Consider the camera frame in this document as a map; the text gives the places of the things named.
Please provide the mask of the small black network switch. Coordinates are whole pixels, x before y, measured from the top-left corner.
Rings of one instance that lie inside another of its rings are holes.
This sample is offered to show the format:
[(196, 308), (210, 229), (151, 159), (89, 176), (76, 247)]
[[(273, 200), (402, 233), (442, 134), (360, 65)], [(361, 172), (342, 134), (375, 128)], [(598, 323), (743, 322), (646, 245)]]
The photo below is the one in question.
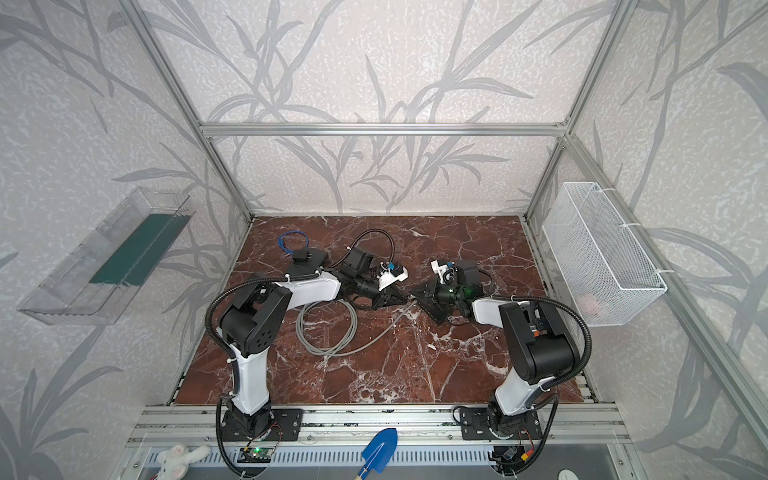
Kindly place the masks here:
[(413, 287), (410, 290), (410, 295), (438, 325), (444, 323), (455, 309), (455, 299), (451, 287), (441, 284), (437, 278)]

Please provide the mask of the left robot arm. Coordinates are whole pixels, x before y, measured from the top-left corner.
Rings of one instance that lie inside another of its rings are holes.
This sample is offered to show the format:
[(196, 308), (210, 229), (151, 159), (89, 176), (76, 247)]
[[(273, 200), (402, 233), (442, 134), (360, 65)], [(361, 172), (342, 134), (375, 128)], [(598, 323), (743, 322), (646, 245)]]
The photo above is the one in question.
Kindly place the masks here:
[(240, 436), (264, 436), (275, 423), (267, 385), (267, 357), (286, 313), (348, 296), (371, 300), (371, 308), (404, 305), (397, 284), (408, 278), (400, 263), (373, 266), (373, 256), (352, 248), (337, 266), (326, 267), (327, 253), (295, 251), (293, 264), (277, 277), (255, 275), (219, 294), (205, 312), (205, 330), (232, 364), (233, 392), (222, 398), (224, 426)]

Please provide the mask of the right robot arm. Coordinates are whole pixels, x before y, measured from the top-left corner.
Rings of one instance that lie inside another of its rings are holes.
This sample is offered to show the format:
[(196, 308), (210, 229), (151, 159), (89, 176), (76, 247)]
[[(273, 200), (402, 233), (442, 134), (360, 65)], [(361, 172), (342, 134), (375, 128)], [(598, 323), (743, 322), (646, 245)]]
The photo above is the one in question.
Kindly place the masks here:
[(485, 407), (460, 407), (465, 440), (539, 440), (538, 410), (551, 390), (578, 375), (591, 355), (591, 337), (578, 312), (549, 297), (488, 294), (485, 274), (471, 260), (434, 260), (420, 305), (438, 324), (458, 312), (504, 333), (511, 368)]

